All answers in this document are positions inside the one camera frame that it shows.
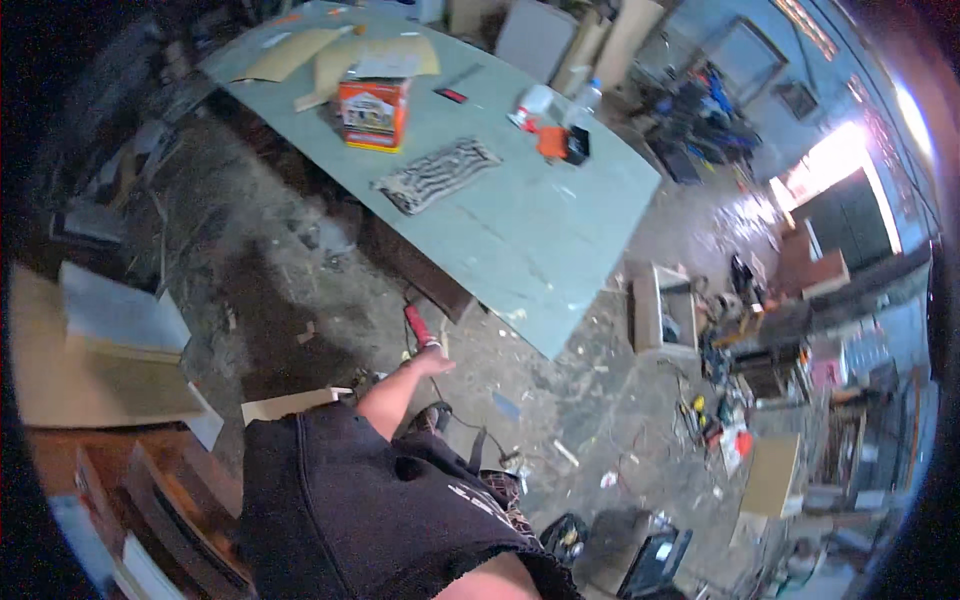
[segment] power cord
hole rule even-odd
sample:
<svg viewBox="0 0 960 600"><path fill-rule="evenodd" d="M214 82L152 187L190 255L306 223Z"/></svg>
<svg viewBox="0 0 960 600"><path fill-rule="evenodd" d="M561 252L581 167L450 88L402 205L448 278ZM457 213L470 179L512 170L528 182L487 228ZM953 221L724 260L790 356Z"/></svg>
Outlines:
<svg viewBox="0 0 960 600"><path fill-rule="evenodd" d="M404 292L404 294L403 294L403 299L404 299L404 300L407 300L407 299L406 299L406 292ZM413 351L413 347L410 346L410 333L411 333L411 331L410 331L410 324L407 323L406 315L404 315L404 316L403 316L403 337L404 337L404 340L405 340L406 345L407 345L407 352L408 352L408 353L410 354L410 356L412 357L412 356L414 355L414 351ZM457 417L457 416L454 414L454 412L453 412L453 407L450 406L450 404L444 399L444 395L440 393L440 387L437 385L437 380L434 379L432 375L431 375L431 377L430 377L430 383L433 385L433 391L437 394L437 399L438 399L440 402L442 402L443 404L445 404L447 407L449 407L450 416L451 416L452 418L454 418L454 420L456 420L458 423L460 423L461 425L463 425L464 427L467 427L467 428L469 428L469 429L476 429L477 431L485 430L485 429L486 429L486 427L483 426L483 425L474 425L474 424L468 423L468 422L466 422L465 420ZM506 463L507 461L509 461L510 459L512 459L513 457L515 457L515 456L517 455L516 452L511 452L511 453L508 454L506 451L504 451L503 446L500 444L500 442L497 440L497 438L495 438L495 437L493 436L493 434L490 433L489 431L487 432L487 437L490 438L490 441L493 442L493 445L496 446L497 451L500 452L500 461L499 461L499 462L500 462L500 466L504 467L504 466L505 466L505 463Z"/></svg>

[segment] concrete floor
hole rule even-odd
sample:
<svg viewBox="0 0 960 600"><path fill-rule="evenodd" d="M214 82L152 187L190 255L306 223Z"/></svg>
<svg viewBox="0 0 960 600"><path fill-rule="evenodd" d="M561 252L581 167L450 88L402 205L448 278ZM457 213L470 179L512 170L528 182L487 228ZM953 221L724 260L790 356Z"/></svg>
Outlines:
<svg viewBox="0 0 960 600"><path fill-rule="evenodd" d="M394 369L406 350L407 286L361 251L331 261L300 242L288 224L304 218L304 210L309 214L305 206L323 209L324 186L311 195L318 186L296 152L261 158L213 117L188 124L183 142L155 181L169 212L165 270L193 332L184 368L224 417L214 451L239 476L240 403L348 385L357 368ZM678 579L696 574L730 589L762 554L761 545L729 546L747 469L728 479L719 459L708 467L683 435L672 432L676 376L656 358L634 356L617 276L629 279L637 261L653 260L682 264L721 289L734 250L755 254L773 273L774 208L760 194L740 192L729 173L704 176L703 187L661 187L607 289L556 361L479 309L457 325L445 323L435 308L424 317L434 331L446 331L458 364L437 378L456 415L485 424L507 451L523 453L530 474L521 508L536 529L566 511L587 523L612 507L664 511L681 529L694 530ZM296 335L308 321L316 324L317 337L299 345ZM712 397L699 380L697 361L680 366L693 382L691 394ZM513 404L518 418L502 401L498 407L494 394ZM411 413L435 399L433 389L421 385ZM754 427L800 431L810 415L795 412L768 414ZM454 423L447 438L467 455L474 433ZM554 441L577 457L579 467ZM485 466L495 467L496 458L487 443ZM618 473L618 483L601 489L610 471Z"/></svg>

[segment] green table top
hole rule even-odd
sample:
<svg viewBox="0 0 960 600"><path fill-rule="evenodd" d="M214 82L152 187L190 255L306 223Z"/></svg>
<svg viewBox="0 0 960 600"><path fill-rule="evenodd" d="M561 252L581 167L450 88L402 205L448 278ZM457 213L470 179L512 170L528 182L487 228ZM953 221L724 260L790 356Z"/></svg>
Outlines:
<svg viewBox="0 0 960 600"><path fill-rule="evenodd" d="M536 136L506 117L535 83L529 76L453 37L370 9L327 14L339 6L309 2L294 11L302 18L252 29L201 68L534 348L556 357L623 252L660 175L592 118L590 159L579 167L547 164L535 149ZM280 84L229 82L279 33L347 24L366 24L370 38L417 32L440 59L441 75L413 81L398 154L348 148L315 110L294 112L294 99L313 91L312 60ZM468 96L464 104L433 93L475 62L484 68L453 86ZM461 136L478 137L503 164L414 217L371 189L371 181Z"/></svg>

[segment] water bottle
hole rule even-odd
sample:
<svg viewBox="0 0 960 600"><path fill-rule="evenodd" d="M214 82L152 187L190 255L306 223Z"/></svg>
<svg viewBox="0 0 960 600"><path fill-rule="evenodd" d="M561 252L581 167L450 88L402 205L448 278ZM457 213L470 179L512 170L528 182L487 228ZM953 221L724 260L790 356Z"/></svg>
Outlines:
<svg viewBox="0 0 960 600"><path fill-rule="evenodd" d="M591 79L588 84L580 88L570 102L570 106L566 108L562 125L567 129L574 125L583 127L587 116L593 114L593 110L600 104L601 95L600 80Z"/></svg>

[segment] hand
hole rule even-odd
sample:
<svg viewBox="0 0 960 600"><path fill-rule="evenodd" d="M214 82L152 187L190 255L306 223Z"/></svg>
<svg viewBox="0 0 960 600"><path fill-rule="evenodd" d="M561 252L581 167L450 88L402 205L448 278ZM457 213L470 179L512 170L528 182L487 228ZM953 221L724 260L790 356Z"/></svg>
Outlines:
<svg viewBox="0 0 960 600"><path fill-rule="evenodd" d="M442 372L451 371L457 363L444 356L439 346L428 346L410 359L410 367L415 369L421 377L432 377Z"/></svg>

